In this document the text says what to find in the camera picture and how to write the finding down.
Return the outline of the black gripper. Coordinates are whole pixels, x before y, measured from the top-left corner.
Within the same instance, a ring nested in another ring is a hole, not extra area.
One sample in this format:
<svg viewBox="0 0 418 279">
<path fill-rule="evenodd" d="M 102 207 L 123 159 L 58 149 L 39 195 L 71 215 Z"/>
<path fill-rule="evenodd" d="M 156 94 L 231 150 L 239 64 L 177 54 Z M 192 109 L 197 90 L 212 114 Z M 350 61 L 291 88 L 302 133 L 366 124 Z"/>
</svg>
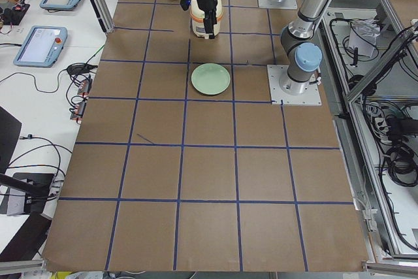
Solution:
<svg viewBox="0 0 418 279">
<path fill-rule="evenodd" d="M 197 0 L 198 7 L 204 11 L 204 29 L 205 33 L 209 35 L 209 39 L 215 39 L 217 25 L 216 7 L 217 0 Z"/>
</svg>

